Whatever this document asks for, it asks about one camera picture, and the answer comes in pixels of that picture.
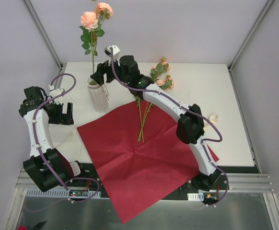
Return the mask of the pink flower bunch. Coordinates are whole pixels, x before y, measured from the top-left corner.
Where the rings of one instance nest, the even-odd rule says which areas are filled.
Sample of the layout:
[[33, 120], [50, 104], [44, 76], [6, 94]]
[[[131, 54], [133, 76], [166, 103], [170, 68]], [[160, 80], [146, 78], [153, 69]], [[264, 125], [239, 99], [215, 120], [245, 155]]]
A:
[[[161, 89], [163, 89], [165, 91], [172, 90], [174, 88], [174, 81], [173, 81], [171, 75], [168, 74], [169, 70], [170, 70], [170, 65], [167, 62], [167, 58], [162, 57], [160, 59], [160, 62], [157, 63], [156, 65], [154, 65], [150, 71], [150, 77], [151, 77], [153, 83], [156, 83], [157, 86], [159, 86]], [[145, 141], [144, 140], [144, 125], [145, 125], [147, 115], [150, 112], [150, 109], [153, 106], [153, 104], [147, 102], [146, 106], [145, 106], [145, 111], [144, 111], [144, 113], [142, 113], [142, 111], [141, 111], [142, 99], [140, 99], [138, 96], [136, 96], [135, 99], [136, 99], [137, 108], [139, 110], [140, 126], [141, 126], [141, 129], [140, 129], [140, 132], [138, 135], [138, 141], [144, 143], [144, 141]]]

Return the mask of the brown red wrapping paper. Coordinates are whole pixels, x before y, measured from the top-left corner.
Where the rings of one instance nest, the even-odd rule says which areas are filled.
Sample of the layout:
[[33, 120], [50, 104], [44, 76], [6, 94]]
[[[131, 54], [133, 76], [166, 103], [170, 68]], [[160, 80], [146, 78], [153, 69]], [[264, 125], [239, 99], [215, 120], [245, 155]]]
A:
[[135, 102], [78, 127], [100, 180], [127, 223], [199, 173], [189, 146], [176, 136], [176, 122], [152, 107], [145, 125]]

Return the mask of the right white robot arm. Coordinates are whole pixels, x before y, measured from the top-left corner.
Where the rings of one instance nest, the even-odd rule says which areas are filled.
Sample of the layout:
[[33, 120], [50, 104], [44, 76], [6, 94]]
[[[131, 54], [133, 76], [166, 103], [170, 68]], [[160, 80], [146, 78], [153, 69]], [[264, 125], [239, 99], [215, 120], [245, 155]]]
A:
[[170, 115], [177, 123], [178, 139], [190, 147], [199, 166], [199, 174], [191, 180], [192, 185], [197, 189], [209, 191], [218, 184], [221, 171], [206, 144], [206, 118], [202, 116], [197, 104], [188, 106], [178, 102], [154, 83], [151, 77], [143, 75], [134, 57], [130, 55], [123, 56], [118, 61], [107, 60], [98, 64], [91, 78], [98, 85], [117, 80], [134, 96], [156, 105]]

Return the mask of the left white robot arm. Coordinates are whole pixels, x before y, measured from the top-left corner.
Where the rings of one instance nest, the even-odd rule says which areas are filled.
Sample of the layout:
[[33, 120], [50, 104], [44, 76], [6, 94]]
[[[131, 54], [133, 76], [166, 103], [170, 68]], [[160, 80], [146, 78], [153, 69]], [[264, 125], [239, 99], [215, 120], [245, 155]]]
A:
[[23, 168], [42, 192], [58, 185], [66, 186], [70, 180], [76, 186], [87, 182], [87, 174], [81, 164], [78, 161], [69, 162], [52, 143], [50, 124], [68, 126], [74, 120], [72, 103], [67, 103], [67, 112], [63, 112], [62, 97], [66, 91], [55, 89], [52, 85], [49, 90], [46, 94], [37, 86], [24, 89], [26, 98], [19, 109], [30, 136], [30, 156], [23, 162]]

